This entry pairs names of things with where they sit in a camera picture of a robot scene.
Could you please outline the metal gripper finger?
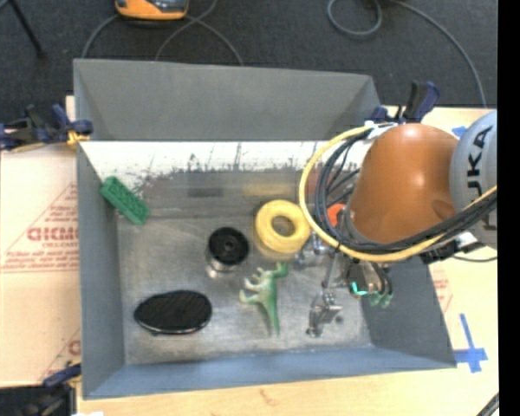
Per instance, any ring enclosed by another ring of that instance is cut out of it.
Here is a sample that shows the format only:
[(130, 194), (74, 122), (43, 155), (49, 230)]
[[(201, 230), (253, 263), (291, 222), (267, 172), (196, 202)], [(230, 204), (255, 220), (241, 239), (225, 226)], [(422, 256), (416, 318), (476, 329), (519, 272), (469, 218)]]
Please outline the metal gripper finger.
[(323, 329), (343, 310), (331, 291), (319, 291), (309, 309), (309, 321), (306, 333), (310, 337), (320, 337)]
[(318, 236), (310, 236), (301, 249), (294, 255), (293, 268), (297, 271), (305, 270), (323, 264), (330, 256), (330, 247)]

